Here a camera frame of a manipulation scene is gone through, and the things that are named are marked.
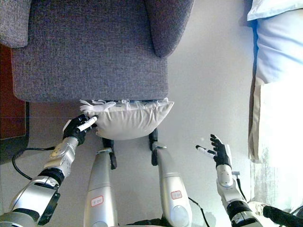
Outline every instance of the armchair cushion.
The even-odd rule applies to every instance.
[[[11,48],[27,46],[32,0],[0,0],[0,42]]]
[[[194,0],[145,0],[157,56],[167,57],[175,50],[193,4]]]

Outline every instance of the black cable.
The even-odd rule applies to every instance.
[[[205,217],[205,215],[204,215],[204,211],[203,211],[202,207],[200,207],[199,203],[197,203],[197,202],[194,201],[193,199],[191,199],[191,198],[188,198],[188,199],[191,200],[194,204],[196,204],[196,205],[200,208],[200,210],[201,210],[201,212],[202,212],[202,215],[203,215],[203,218],[204,218],[204,222],[205,222],[205,224],[207,225],[207,227],[209,227],[209,224],[207,223],[207,220],[206,220],[206,217]]]
[[[247,201],[246,198],[245,198],[244,193],[242,192],[241,182],[240,182],[240,179],[239,179],[238,177],[237,177],[237,183],[238,183],[238,187],[239,187],[239,190],[240,190],[240,192],[241,192],[243,198],[245,199],[245,201]]]
[[[16,165],[16,159],[17,159],[18,157],[20,157],[20,156],[24,153],[24,151],[26,151],[26,150],[54,150],[54,149],[55,149],[55,147],[50,147],[50,148],[23,148],[23,149],[20,149],[20,150],[13,156],[13,158],[12,158],[13,166],[14,166],[15,170],[16,170],[18,173],[20,173],[22,176],[24,176],[25,178],[27,178],[28,180],[31,181],[32,178],[31,178],[30,176],[26,175],[25,173],[23,173],[23,172],[17,167],[17,165]]]

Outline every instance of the gray armchair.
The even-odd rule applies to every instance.
[[[168,95],[167,56],[194,0],[0,0],[14,94],[29,102]]]

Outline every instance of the white floor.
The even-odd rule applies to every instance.
[[[169,99],[175,105],[159,126],[159,139],[174,156],[187,192],[204,208],[210,226],[230,226],[216,191],[213,160],[200,154],[196,144],[211,148],[215,133],[232,149],[233,170],[250,197],[248,159],[249,98],[252,81],[252,29],[245,26],[244,1],[195,1],[184,36],[169,57]],[[31,104],[29,147],[49,147],[61,141],[69,118],[80,114],[78,103]],[[60,188],[58,207],[50,227],[82,226],[84,201],[94,154],[100,138],[89,133],[77,149],[71,176]],[[25,156],[18,165],[31,176],[38,174],[49,152]],[[116,142],[118,168],[113,171],[120,224],[160,218],[158,169],[151,165],[148,139]],[[28,182],[11,165],[1,165],[4,211]],[[193,223],[205,227],[199,208],[192,205]]]

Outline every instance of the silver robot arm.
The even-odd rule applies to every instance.
[[[215,135],[211,135],[210,140],[214,151],[199,145],[196,148],[213,157],[216,162],[217,190],[232,227],[263,227],[249,208],[232,177],[232,157],[229,145],[222,144]]]
[[[84,142],[85,133],[96,120],[92,117],[87,121],[82,114],[67,122],[62,143],[51,153],[42,172],[13,199],[11,212],[0,216],[0,226],[35,227],[49,222],[60,198],[59,187],[70,174],[76,147]]]

